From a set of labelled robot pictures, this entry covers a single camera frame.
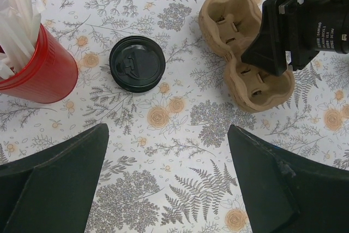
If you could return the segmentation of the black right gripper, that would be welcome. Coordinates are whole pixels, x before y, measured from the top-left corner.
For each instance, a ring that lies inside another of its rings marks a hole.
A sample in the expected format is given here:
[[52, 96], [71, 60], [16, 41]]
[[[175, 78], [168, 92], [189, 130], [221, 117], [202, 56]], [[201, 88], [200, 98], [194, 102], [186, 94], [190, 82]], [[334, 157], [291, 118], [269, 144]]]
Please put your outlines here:
[[[305, 68], [319, 52], [307, 43], [305, 15], [297, 0], [266, 0], [262, 4], [259, 33], [241, 55], [243, 63], [256, 66], [268, 74], [281, 76], [288, 68]], [[285, 51], [291, 61], [286, 64]]]

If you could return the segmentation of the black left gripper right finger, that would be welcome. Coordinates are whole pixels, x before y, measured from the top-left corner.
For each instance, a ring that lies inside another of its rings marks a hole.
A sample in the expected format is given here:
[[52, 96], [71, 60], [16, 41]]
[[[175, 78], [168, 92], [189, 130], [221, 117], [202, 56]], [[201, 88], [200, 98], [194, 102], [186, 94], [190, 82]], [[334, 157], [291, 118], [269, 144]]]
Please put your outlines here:
[[348, 171], [231, 125], [228, 142], [253, 232], [348, 232]]

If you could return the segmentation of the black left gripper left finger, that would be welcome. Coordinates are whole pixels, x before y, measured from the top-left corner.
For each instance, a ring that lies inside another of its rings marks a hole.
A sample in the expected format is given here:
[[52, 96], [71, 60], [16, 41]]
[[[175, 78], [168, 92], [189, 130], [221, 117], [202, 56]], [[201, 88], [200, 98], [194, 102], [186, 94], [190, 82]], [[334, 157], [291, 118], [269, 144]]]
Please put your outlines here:
[[1, 232], [84, 232], [104, 162], [109, 128], [1, 165]]

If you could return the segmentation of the brown pulp cup carrier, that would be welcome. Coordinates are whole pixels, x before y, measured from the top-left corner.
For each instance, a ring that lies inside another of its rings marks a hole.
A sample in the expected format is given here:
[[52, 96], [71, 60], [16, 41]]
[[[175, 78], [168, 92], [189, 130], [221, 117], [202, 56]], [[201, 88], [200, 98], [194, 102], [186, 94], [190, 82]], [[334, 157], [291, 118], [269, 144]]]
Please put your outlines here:
[[198, 15], [206, 44], [226, 60], [224, 81], [230, 95], [242, 110], [251, 113], [286, 102], [295, 86], [289, 70], [273, 76], [242, 62], [241, 56], [256, 38], [261, 20], [255, 0], [205, 0]]

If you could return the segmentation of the black plastic cup lids stack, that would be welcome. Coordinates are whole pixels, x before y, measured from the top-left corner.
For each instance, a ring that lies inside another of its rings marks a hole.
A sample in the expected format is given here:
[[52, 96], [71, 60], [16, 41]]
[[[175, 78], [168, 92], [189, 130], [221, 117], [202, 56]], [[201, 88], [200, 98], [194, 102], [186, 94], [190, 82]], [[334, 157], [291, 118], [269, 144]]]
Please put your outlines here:
[[114, 45], [109, 66], [117, 85], [129, 92], [144, 93], [160, 82], [166, 60], [158, 43], [144, 36], [132, 35]]

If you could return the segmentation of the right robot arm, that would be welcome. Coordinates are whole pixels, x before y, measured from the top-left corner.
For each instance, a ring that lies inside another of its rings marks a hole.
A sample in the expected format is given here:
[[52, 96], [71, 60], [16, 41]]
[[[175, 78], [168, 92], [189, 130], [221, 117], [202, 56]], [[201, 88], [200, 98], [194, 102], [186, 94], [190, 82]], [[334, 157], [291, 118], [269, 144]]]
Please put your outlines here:
[[260, 31], [241, 59], [280, 76], [321, 51], [348, 53], [348, 0], [265, 0]]

